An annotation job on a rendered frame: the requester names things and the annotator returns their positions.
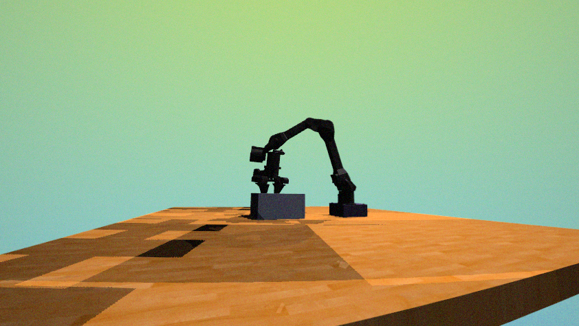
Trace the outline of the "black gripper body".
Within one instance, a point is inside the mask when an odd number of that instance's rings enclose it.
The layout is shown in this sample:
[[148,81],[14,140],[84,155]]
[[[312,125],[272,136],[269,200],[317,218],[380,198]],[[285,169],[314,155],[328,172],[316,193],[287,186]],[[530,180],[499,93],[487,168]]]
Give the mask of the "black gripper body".
[[278,176],[278,171],[281,169],[279,164],[266,164],[265,175],[253,175],[251,182],[257,182],[260,184],[267,184],[267,182],[274,182],[275,184],[289,184],[287,177]]

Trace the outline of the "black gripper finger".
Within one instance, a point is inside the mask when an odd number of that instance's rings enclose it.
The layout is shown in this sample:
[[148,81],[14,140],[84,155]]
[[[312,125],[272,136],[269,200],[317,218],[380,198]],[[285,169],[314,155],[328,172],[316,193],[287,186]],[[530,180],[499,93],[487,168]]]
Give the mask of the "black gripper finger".
[[261,193],[267,193],[268,188],[269,188],[269,184],[260,184],[260,183],[255,183],[255,184],[258,185]]
[[285,186],[285,184],[275,184],[275,183],[272,184],[274,186],[274,193],[280,193],[283,187]]

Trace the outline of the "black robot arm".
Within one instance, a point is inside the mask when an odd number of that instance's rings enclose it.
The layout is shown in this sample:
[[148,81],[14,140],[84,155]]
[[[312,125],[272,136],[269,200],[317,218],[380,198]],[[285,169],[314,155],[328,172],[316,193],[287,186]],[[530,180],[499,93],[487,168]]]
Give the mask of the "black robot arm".
[[[272,135],[264,148],[252,146],[250,162],[263,163],[267,153],[268,164],[279,164],[280,156],[285,155],[285,153],[282,149],[280,151],[277,151],[277,149],[290,138],[307,128],[319,132],[321,138],[325,141],[331,165],[334,170],[333,175],[331,175],[332,183],[337,186],[339,191],[338,204],[356,205],[354,191],[356,191],[357,186],[351,181],[348,172],[343,168],[336,142],[334,140],[334,124],[330,120],[307,118],[287,131]],[[270,152],[272,149],[273,152]]]

